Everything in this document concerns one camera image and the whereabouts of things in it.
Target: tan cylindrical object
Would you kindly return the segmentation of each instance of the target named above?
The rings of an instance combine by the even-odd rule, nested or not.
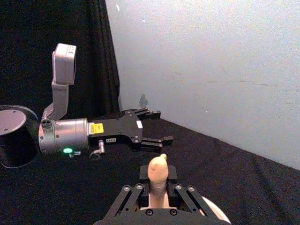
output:
[[[166,193],[166,181],[169,175],[167,155],[153,158],[148,166],[150,180],[150,207],[163,208]]]

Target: metal bracket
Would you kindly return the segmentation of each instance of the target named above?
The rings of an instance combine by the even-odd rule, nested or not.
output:
[[[53,102],[45,108],[42,121],[46,119],[57,121],[67,113],[69,85],[74,84],[75,68],[76,46],[58,44],[52,53]]]

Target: black tablecloth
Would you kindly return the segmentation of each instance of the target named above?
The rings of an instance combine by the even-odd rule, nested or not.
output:
[[[233,224],[300,224],[300,172],[165,120],[144,120],[144,136],[173,135],[163,148],[179,182],[194,185]],[[18,169],[0,168],[1,224],[87,224],[103,219],[141,165],[157,156],[106,146],[101,162],[36,156]]]

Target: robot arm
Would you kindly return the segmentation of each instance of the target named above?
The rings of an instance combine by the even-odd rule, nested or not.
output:
[[[52,54],[53,102],[45,108],[39,127],[39,146],[43,154],[61,152],[70,157],[86,154],[100,159],[104,145],[124,143],[135,150],[160,151],[170,146],[173,137],[158,139],[143,137],[143,119],[159,119],[160,111],[127,110],[120,118],[111,120],[60,120],[68,108],[68,86],[74,84],[76,46],[58,44]]]

